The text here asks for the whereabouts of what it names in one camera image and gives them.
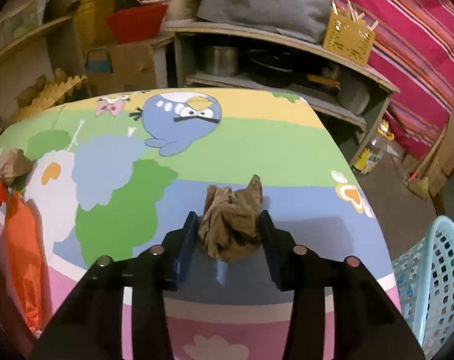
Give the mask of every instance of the cooking pot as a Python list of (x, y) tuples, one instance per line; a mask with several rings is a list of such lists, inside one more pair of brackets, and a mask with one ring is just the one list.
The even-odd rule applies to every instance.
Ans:
[(231, 77), (238, 73), (238, 49), (205, 46), (200, 54), (200, 70), (212, 76)]
[(286, 88), (293, 83), (293, 57), (288, 51), (248, 50), (252, 80), (261, 85)]

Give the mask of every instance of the red bowl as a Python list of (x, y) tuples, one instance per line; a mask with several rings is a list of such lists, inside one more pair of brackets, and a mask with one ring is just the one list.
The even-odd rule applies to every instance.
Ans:
[(150, 4), (117, 11), (107, 17), (107, 24), (117, 43), (133, 43), (157, 36), (168, 4)]

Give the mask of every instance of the plastic bottle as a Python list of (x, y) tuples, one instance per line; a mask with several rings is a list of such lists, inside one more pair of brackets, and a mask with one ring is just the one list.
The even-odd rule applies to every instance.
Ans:
[(388, 122), (382, 120), (370, 142), (353, 164), (353, 170), (360, 171), (363, 174), (370, 173), (387, 151), (387, 142), (393, 140), (393, 138), (393, 133), (388, 131)]

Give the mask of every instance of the striped blanket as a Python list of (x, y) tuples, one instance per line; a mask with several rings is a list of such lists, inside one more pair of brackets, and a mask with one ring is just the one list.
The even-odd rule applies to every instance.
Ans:
[(400, 145), (420, 158), (454, 110), (454, 7), (449, 0), (351, 1), (368, 23), (379, 21), (369, 65), (401, 89), (386, 117)]

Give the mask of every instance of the yellow container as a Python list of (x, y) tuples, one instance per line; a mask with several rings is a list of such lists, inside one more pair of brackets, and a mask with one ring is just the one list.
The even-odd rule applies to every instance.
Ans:
[(115, 12), (115, 0), (79, 0), (75, 15), (82, 49), (89, 50), (114, 40), (106, 19)]
[(356, 23), (342, 13), (336, 14), (331, 10), (323, 47), (365, 66), (375, 42), (375, 33), (366, 26), (364, 20)]

